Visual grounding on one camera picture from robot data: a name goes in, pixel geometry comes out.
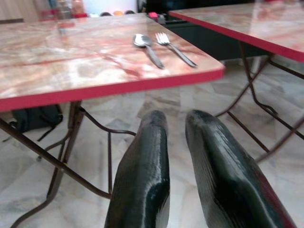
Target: metal table leg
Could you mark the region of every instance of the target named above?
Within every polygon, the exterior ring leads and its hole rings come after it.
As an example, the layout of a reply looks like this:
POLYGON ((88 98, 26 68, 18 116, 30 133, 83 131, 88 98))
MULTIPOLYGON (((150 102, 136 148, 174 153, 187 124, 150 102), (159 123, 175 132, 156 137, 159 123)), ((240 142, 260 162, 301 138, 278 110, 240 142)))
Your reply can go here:
POLYGON ((70 106, 70 113, 69 113, 69 120, 68 120, 68 132, 65 135, 65 137, 60 140, 57 143, 54 143, 53 145, 47 147, 45 150, 39 147, 36 143, 31 141, 29 138, 21 134, 20 132, 16 131, 14 128, 12 128, 9 124, 7 124, 5 121, 0 119, 0 128, 6 131, 8 134, 13 136, 15 139, 17 139, 19 142, 24 144, 25 146, 29 147, 32 151, 39 154, 41 158, 46 159, 48 162, 53 164, 55 166, 53 176, 51 179, 51 183, 47 192, 47 199, 39 206, 35 207, 31 211, 27 212, 23 216, 21 216, 19 219, 17 219, 14 224, 11 226, 11 228, 16 228, 21 222, 29 218, 30 216, 36 214, 43 208, 45 208, 48 204, 52 202, 52 200, 55 198, 60 183, 62 181, 63 174, 66 173, 70 177, 72 177, 74 180, 76 180, 78 183, 82 184, 84 187, 88 188, 95 194, 110 198, 112 193, 112 151, 111 151, 111 134, 112 133, 124 133, 124 134, 130 134, 130 135, 136 135, 134 132, 130 131, 123 131, 123 130, 113 130, 106 128, 102 126, 96 119, 94 119, 85 109, 83 109, 81 106, 81 102, 72 102, 70 106), (84 178, 82 178, 80 175, 78 175, 76 172, 71 170, 67 167, 67 163, 69 160, 69 157, 71 155, 73 146, 75 144, 75 140, 81 125, 81 122, 83 120, 83 117, 86 116, 90 121, 92 121, 97 127, 100 129, 108 132, 108 192, 102 191, 86 181, 84 178), (48 153, 48 150, 55 148, 57 146, 60 146, 60 152, 58 155, 58 158, 56 159, 51 154, 48 153))
POLYGON ((304 79, 304 75, 293 71, 289 68, 286 68, 278 63, 275 63, 271 60, 273 54, 270 54, 268 56, 268 58, 261 64, 261 67, 259 68, 259 70, 253 75, 251 76, 251 72, 250 72, 250 68, 249 68, 249 64, 248 61, 246 59, 246 54, 245 54, 245 49, 243 46, 243 43, 239 41, 239 47, 241 50, 241 55, 242 55, 242 59, 244 62, 244 67, 245 67, 245 72, 246 72, 246 76, 248 79, 248 83, 247 85, 244 87, 244 89, 240 92, 240 94, 238 95, 238 97, 235 99, 234 102, 232 102, 232 104, 225 109, 224 111, 222 111, 221 113, 217 114, 216 116, 219 117, 223 114, 229 114, 239 125, 240 127, 242 127, 248 134, 249 136, 256 141, 256 143, 261 146, 261 148, 266 151, 266 154, 262 155, 261 157, 257 158, 256 161, 260 162, 266 158, 268 158, 270 155, 274 154, 293 134, 296 134, 297 136, 299 136, 301 139, 304 140, 304 135, 302 133, 300 133, 297 129, 303 124, 304 119, 303 117, 294 125, 291 126, 289 125, 287 122, 285 122, 283 119, 281 119, 278 116, 278 113, 276 112, 276 110, 266 104, 262 104, 261 102, 259 102, 259 100, 257 99, 256 93, 255 93, 255 89, 254 89, 254 84, 253 82, 257 79, 257 77, 259 76, 259 74, 261 73, 261 71, 265 68, 265 66, 267 65, 267 63, 272 64, 273 66, 284 70, 290 74, 293 74, 299 78, 304 79), (275 144, 273 146, 273 148, 268 149, 257 137, 255 137, 255 135, 236 117, 231 113, 231 109, 233 107, 235 107, 235 105, 240 101, 240 99, 243 97, 243 95, 245 94, 245 92, 250 88, 251 90, 251 94, 252 94, 252 98, 255 101, 255 103, 261 107, 265 112, 267 112, 268 114, 270 114, 273 118, 275 118, 277 121, 279 121, 282 125, 284 125, 286 128, 288 128, 290 131, 284 136, 282 137, 282 139, 279 140, 279 142, 277 142, 277 144, 275 144))

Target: tiled floor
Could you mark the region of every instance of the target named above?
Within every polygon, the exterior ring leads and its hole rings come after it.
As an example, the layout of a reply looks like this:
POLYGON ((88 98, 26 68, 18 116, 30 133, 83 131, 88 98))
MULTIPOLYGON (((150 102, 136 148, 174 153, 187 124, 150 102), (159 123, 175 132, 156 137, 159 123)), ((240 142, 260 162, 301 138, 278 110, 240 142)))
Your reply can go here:
MULTIPOLYGON (((190 153, 184 134, 188 110, 196 108, 215 114, 234 99, 246 78, 242 67, 229 64, 225 77, 212 83, 147 91, 84 101, 83 106, 101 123, 112 128, 136 131, 141 117, 152 109, 165 112, 169 125, 171 210, 169 228, 205 228, 190 153)), ((304 81, 269 66, 256 82, 262 102, 272 103, 292 124, 304 114, 304 81)), ((286 129, 263 113, 250 94, 234 113, 271 147, 286 129)), ((227 115, 221 120, 253 156, 263 152, 227 115)), ((66 132, 67 119, 40 145, 45 147, 66 132)), ((26 135, 35 140, 43 131, 26 135)), ((0 140, 7 135, 0 131, 0 140)), ((93 184, 106 189, 106 134, 89 121, 82 124, 69 167, 93 184)), ((132 140, 114 138, 114 171, 132 140)), ((298 227, 304 227, 304 141, 294 136, 278 154, 260 167, 298 227)), ((45 199, 53 167, 36 161, 36 154, 15 140, 0 147, 0 228, 8 228, 20 215, 45 199)), ((24 222, 22 228, 101 228, 109 200, 100 198, 65 176, 59 194, 46 209, 24 222)))

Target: table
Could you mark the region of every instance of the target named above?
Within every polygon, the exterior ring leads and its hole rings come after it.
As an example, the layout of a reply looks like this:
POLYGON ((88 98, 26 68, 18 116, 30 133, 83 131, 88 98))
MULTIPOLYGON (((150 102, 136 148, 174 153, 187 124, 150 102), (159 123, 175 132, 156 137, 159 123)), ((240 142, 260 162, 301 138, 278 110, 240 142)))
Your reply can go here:
POLYGON ((273 1, 182 9, 171 11, 170 15, 239 40, 248 84, 235 101, 226 110, 217 114, 217 116, 229 114, 266 151, 265 154, 257 158, 257 162, 277 152, 293 134, 298 135, 304 140, 304 135, 297 130, 304 123, 304 115, 293 126, 289 125, 278 116, 274 108, 259 102, 253 84, 267 63, 304 79, 303 73, 284 67, 272 60, 274 54, 279 54, 299 62, 304 62, 304 2, 294 1, 284 3, 283 1, 273 1), (250 72, 243 42, 269 51, 267 59, 261 64, 256 73, 252 74, 250 72), (267 148, 231 113, 231 109, 249 88, 255 103, 290 130, 271 149, 267 148))
POLYGON ((64 173, 95 194, 111 197, 111 134, 135 133, 102 126, 81 107, 81 100, 206 82, 221 78, 224 71, 220 62, 144 14, 1 25, 0 33, 0 111, 71 102, 66 136, 46 149, 0 119, 1 129, 55 166, 46 201, 20 217, 12 228, 54 199, 64 173), (155 41, 156 32, 167 33, 198 67, 188 66, 167 47, 154 45, 165 66, 157 68, 145 49, 133 45, 134 34, 145 34, 155 41), (107 192, 67 166, 84 116, 108 132, 107 192), (60 153, 55 158, 48 150, 57 146, 60 153))

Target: marble table top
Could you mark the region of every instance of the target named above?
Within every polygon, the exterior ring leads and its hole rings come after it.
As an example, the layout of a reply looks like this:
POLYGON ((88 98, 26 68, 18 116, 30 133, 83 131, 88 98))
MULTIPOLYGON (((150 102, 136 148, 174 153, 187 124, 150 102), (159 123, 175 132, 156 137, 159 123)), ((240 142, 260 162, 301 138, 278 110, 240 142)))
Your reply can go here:
POLYGON ((170 14, 304 62, 304 2, 279 0, 175 10, 170 14))
POLYGON ((219 79, 224 66, 144 14, 0 25, 0 111, 219 79), (155 44, 165 69, 144 48, 165 32, 193 62, 155 44))

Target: backpack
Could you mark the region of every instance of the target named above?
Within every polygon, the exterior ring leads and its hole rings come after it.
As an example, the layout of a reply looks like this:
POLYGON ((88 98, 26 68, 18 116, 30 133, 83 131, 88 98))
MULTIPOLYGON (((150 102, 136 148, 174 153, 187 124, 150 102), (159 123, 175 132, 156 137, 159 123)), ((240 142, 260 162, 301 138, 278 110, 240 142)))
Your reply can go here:
POLYGON ((14 110, 12 114, 16 121, 12 121, 9 124, 21 133, 50 127, 50 130, 45 132, 38 141, 46 137, 63 120, 61 108, 57 104, 14 110))

